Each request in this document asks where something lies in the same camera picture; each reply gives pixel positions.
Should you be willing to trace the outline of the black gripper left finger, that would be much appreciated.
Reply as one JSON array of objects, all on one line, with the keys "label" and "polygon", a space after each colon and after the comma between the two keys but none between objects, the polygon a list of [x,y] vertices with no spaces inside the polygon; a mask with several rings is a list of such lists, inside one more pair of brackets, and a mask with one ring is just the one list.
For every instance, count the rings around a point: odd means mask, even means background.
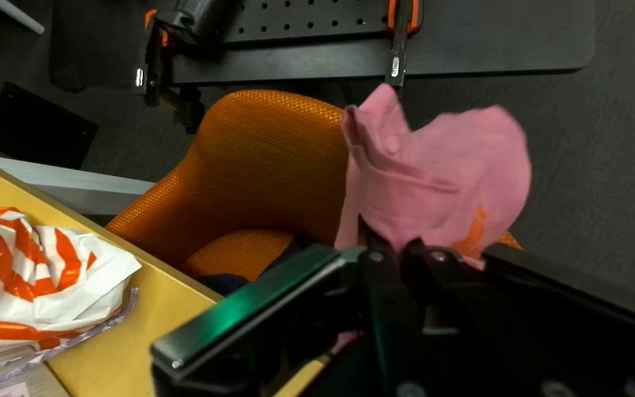
[{"label": "black gripper left finger", "polygon": [[421,357],[419,305],[402,282],[398,261],[367,223],[360,223],[360,240],[367,246],[361,278],[381,395],[429,397]]}]

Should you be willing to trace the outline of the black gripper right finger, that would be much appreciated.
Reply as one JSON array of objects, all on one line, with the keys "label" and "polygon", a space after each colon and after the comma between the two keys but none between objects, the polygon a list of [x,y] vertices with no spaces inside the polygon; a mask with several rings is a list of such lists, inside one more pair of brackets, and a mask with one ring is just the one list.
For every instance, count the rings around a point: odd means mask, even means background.
[{"label": "black gripper right finger", "polygon": [[419,303],[421,334],[453,354],[435,357],[461,392],[478,397],[587,397],[596,382],[575,376],[524,324],[513,296],[445,248],[410,242],[402,278]]}]

